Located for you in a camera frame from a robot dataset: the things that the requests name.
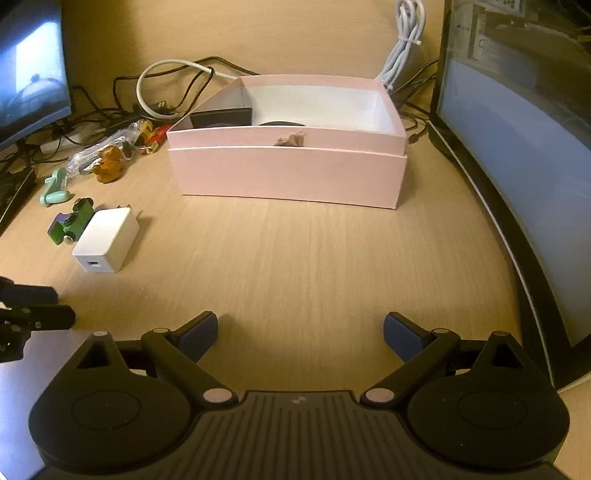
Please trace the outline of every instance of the white cable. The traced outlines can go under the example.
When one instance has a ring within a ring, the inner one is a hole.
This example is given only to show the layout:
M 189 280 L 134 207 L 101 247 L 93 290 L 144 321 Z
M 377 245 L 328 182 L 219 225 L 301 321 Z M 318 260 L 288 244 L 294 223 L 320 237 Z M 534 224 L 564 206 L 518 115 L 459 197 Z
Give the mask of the white cable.
M 138 79 L 138 84 L 135 87 L 135 94 L 138 97 L 138 102 L 139 104 L 142 106 L 142 108 L 151 116 L 153 116 L 154 118 L 157 118 L 159 120 L 177 120 L 179 117 L 181 117 L 181 113 L 177 113 L 175 115 L 162 115 L 161 113 L 158 112 L 154 112 L 154 110 L 152 110 L 148 104 L 145 102 L 144 98 L 142 97 L 142 92 L 141 92 L 141 87 L 142 87 L 142 82 L 144 81 L 144 78 L 147 74 L 149 74 L 152 70 L 154 70 L 156 67 L 159 67 L 161 65 L 168 65 L 170 63 L 180 63 L 181 65 L 186 65 L 187 67 L 193 67 L 194 69 L 197 70 L 202 70 L 206 73 L 211 73 L 212 70 L 208 67 L 204 67 L 201 64 L 198 63 L 193 63 L 192 61 L 188 61 L 188 60 L 179 60 L 179 59 L 166 59 L 166 60 L 160 60 L 157 61 L 155 63 L 153 63 L 152 65 L 150 65 L 148 68 L 146 68 L 143 72 L 142 75 L 139 76 Z M 215 70 L 215 75 L 228 79 L 228 80 L 236 80 L 238 77 L 235 77 L 233 75 L 228 75 L 227 73 L 221 73 L 218 72 L 217 70 Z
M 411 47 L 421 44 L 421 36 L 427 19 L 421 0 L 396 1 L 396 25 L 398 41 L 377 77 L 388 90 L 394 88 L 394 82 L 404 70 Z

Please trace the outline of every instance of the green toy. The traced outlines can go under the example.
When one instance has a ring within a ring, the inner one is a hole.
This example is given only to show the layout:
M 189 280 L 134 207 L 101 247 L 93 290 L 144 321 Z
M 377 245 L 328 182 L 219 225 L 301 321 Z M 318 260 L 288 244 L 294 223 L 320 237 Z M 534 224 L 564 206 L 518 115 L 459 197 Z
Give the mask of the green toy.
M 43 189 L 39 203 L 49 207 L 55 203 L 64 203 L 72 198 L 72 194 L 66 190 L 66 176 L 68 171 L 64 167 L 56 168 L 51 177 L 45 179 L 46 187 Z
M 95 214 L 95 203 L 91 198 L 76 200 L 72 213 L 59 213 L 51 223 L 47 234 L 56 245 L 62 242 L 71 244 L 78 241 L 82 232 Z

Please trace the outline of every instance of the keyboard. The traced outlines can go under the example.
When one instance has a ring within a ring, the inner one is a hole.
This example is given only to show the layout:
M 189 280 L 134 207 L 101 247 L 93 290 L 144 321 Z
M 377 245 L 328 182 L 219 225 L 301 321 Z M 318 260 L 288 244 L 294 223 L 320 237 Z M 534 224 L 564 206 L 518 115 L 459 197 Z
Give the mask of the keyboard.
M 35 178 L 35 171 L 30 167 L 0 177 L 0 235 L 29 198 Z

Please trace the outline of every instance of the monitor screen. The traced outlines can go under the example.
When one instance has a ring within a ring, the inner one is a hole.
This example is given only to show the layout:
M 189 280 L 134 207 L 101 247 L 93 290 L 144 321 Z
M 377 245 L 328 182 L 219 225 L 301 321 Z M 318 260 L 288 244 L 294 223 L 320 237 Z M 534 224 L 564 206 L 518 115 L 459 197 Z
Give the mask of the monitor screen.
M 454 0 L 437 108 L 519 223 L 571 346 L 591 334 L 588 35 L 557 1 Z
M 0 6 L 0 150 L 70 115 L 59 0 Z

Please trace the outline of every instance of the orange toy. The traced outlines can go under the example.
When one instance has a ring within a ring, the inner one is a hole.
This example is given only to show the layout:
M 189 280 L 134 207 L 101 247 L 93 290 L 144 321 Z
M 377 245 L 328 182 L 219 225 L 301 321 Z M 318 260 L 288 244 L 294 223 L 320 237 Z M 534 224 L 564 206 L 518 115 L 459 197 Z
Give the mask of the orange toy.
M 117 147 L 107 147 L 99 153 L 101 161 L 92 171 L 101 183 L 109 183 L 123 176 L 125 164 L 121 161 L 121 150 Z

